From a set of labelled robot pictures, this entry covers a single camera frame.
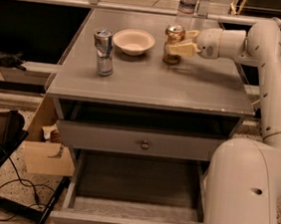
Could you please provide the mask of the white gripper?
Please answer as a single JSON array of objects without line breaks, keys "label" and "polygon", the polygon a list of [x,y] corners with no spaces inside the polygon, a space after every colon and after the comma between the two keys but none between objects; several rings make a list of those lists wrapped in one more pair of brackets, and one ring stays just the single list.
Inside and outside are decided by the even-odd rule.
[{"label": "white gripper", "polygon": [[184,33],[184,39],[196,40],[197,44],[192,42],[167,44],[165,49],[169,54],[177,56],[193,57],[198,53],[203,59],[213,60],[218,58],[222,35],[221,28],[209,28],[201,32],[199,30],[188,30]]}]

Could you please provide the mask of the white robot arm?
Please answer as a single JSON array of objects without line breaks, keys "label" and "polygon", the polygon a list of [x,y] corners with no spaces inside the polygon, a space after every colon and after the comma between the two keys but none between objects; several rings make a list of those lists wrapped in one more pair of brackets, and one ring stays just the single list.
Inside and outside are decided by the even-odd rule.
[{"label": "white robot arm", "polygon": [[258,69],[260,141],[232,138],[208,168],[204,224],[277,224],[281,202],[281,23],[257,21],[248,31],[188,31],[165,49],[182,57],[229,58]]}]

